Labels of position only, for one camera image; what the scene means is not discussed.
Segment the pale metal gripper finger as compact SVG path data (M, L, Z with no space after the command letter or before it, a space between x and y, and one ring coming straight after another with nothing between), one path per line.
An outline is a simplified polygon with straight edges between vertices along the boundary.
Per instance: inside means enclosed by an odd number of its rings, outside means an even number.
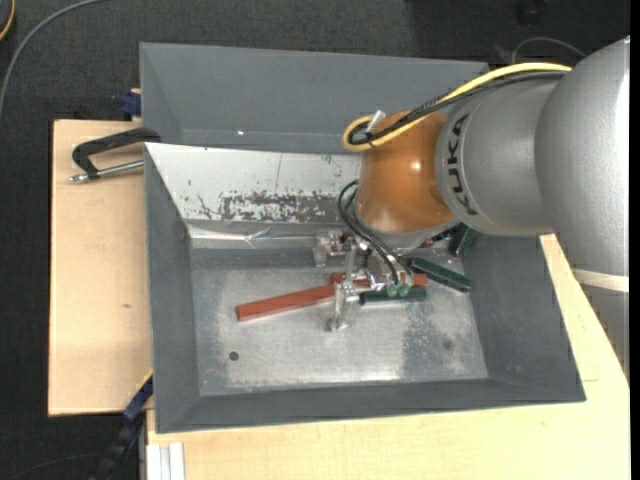
M359 295L353 286L336 286L334 311L326 322L329 331L337 332L349 326L353 309L359 303Z
M321 232L315 237L313 261L317 267L324 267L330 258L344 256L351 250L348 239L340 231Z

